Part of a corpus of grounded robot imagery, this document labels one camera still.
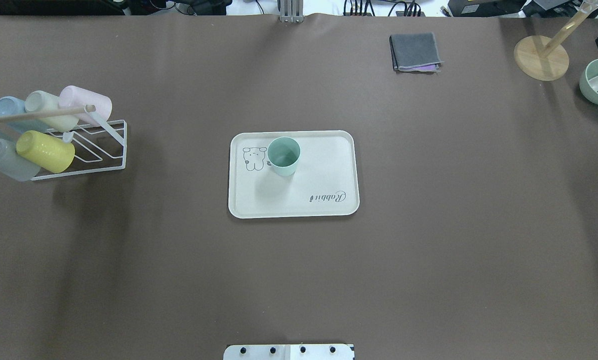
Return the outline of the green cup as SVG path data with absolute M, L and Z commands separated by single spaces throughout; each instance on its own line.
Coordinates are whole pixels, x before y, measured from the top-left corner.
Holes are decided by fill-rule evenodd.
M 287 177 L 297 169 L 301 147 L 292 137 L 277 137 L 269 144 L 267 155 L 273 171 L 281 177 Z

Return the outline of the cream rabbit tray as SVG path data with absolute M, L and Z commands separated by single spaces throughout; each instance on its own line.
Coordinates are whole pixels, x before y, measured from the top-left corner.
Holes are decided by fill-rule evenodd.
M 278 137 L 297 141 L 297 170 L 268 159 Z M 239 219 L 351 215 L 360 205 L 353 137 L 344 130 L 244 132 L 230 144 L 228 210 Z

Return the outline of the white cup rack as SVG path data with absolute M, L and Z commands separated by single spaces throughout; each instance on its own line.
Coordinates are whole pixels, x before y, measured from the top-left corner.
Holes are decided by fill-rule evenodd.
M 77 125 L 69 132 L 59 133 L 54 129 L 46 133 L 72 143 L 76 148 L 72 164 L 61 173 L 52 173 L 43 167 L 36 177 L 30 181 L 40 181 L 52 178 L 75 176 L 79 174 L 102 173 L 106 171 L 123 170 L 127 162 L 128 127 L 124 120 L 105 121 L 96 112 L 94 105 L 83 108 L 60 108 L 55 111 L 27 112 L 18 115 L 0 116 L 0 123 L 19 120 L 36 119 L 37 117 L 55 117 L 86 114 L 94 123 Z

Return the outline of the pink cup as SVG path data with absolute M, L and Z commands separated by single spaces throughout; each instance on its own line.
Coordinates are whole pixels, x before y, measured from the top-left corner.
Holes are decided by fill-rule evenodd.
M 61 91 L 58 103 L 61 109 L 83 109 L 86 105 L 94 105 L 97 114 L 105 121 L 109 120 L 113 111 L 113 102 L 109 96 L 75 85 L 69 85 Z

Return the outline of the yellow cup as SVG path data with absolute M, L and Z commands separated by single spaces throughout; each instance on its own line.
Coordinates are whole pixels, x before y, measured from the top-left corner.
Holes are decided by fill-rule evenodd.
M 72 143 L 36 130 L 22 134 L 17 140 L 16 150 L 21 157 L 54 174 L 65 171 L 76 153 Z

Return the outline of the cream cup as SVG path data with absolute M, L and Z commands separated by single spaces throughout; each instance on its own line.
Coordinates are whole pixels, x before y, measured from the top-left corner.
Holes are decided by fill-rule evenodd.
M 43 90 L 36 90 L 30 93 L 25 100 L 26 112 L 47 112 L 60 109 L 59 97 Z M 74 114 L 59 115 L 52 117 L 37 117 L 49 128 L 57 132 L 69 132 L 77 126 L 79 119 Z

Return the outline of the wooden cup stand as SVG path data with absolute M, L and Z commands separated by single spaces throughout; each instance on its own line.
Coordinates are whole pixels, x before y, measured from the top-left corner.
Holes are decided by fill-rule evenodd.
M 574 16 L 552 38 L 532 35 L 517 42 L 513 57 L 519 69 L 540 81 L 564 76 L 569 68 L 569 55 L 561 44 L 596 10 L 598 0 L 583 0 Z

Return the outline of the grey cup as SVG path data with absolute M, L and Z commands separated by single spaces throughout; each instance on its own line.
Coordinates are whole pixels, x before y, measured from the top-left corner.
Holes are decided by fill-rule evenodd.
M 17 154 L 14 142 L 0 138 L 0 172 L 18 182 L 27 182 L 40 171 L 40 166 Z

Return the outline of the blue cup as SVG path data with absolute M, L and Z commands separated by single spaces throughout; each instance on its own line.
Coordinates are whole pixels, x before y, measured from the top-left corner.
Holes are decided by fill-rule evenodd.
M 15 96 L 3 96 L 0 98 L 0 117 L 1 116 L 17 116 L 26 114 L 25 101 Z M 38 119 L 16 120 L 6 123 L 10 128 L 18 133 L 25 133 L 28 131 L 36 131 L 45 133 L 49 126 Z

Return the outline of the grey folded cloth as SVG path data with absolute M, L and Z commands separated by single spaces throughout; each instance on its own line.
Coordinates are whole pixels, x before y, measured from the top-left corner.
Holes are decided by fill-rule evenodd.
M 391 34 L 389 44 L 396 72 L 438 73 L 442 60 L 432 32 Z

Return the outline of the aluminium frame post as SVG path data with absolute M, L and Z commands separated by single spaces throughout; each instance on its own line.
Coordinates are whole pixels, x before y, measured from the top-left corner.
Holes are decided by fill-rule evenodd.
M 281 23 L 298 24 L 304 21 L 303 0 L 278 0 Z

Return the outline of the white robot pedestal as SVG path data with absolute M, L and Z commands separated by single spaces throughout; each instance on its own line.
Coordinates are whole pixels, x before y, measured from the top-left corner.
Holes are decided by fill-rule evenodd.
M 224 360 L 355 360 L 352 344 L 234 344 L 226 347 Z

